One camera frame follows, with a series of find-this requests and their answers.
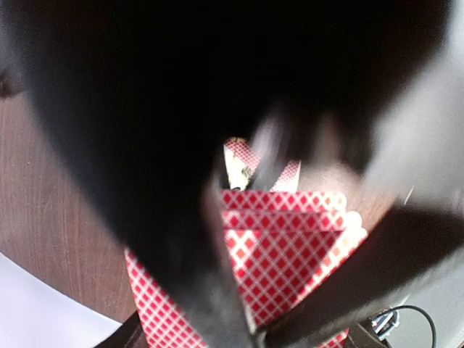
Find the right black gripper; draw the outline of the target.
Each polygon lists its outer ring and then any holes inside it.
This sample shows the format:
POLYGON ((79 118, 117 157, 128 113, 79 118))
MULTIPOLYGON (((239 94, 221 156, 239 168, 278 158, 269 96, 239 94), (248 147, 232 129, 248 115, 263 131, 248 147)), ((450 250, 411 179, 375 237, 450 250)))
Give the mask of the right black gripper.
POLYGON ((1 76, 211 347, 264 346, 223 240, 227 138, 261 140, 254 189, 339 161, 452 212, 451 1, 3 1, 1 76))

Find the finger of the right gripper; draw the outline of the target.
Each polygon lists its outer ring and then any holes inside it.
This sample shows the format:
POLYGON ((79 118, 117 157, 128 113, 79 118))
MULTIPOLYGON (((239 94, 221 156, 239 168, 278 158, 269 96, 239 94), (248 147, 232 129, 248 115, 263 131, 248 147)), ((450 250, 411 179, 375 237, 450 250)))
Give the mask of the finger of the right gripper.
POLYGON ((392 207, 345 262, 289 314, 264 347, 316 347, 463 263, 463 216, 392 207))

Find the red backed card deck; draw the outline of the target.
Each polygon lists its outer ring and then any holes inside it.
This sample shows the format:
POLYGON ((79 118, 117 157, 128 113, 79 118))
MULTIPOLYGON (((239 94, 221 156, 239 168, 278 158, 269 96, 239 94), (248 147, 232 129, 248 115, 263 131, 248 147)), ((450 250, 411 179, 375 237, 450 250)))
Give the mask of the red backed card deck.
MULTIPOLYGON (((295 308, 368 235, 341 193, 223 191, 222 202, 233 271, 258 327, 295 308)), ((207 347, 129 249, 125 262, 148 347, 207 347)))

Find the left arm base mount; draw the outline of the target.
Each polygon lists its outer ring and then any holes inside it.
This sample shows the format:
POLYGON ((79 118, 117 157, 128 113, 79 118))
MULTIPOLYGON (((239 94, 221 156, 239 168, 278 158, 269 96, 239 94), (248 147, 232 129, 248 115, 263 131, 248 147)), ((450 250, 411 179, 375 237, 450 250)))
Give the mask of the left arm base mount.
POLYGON ((431 316, 423 309, 413 305, 400 305, 369 317, 353 325, 345 339, 345 348, 391 347, 387 336, 399 326, 399 311, 414 310, 420 313, 431 329, 431 347, 436 348, 436 326, 431 316))

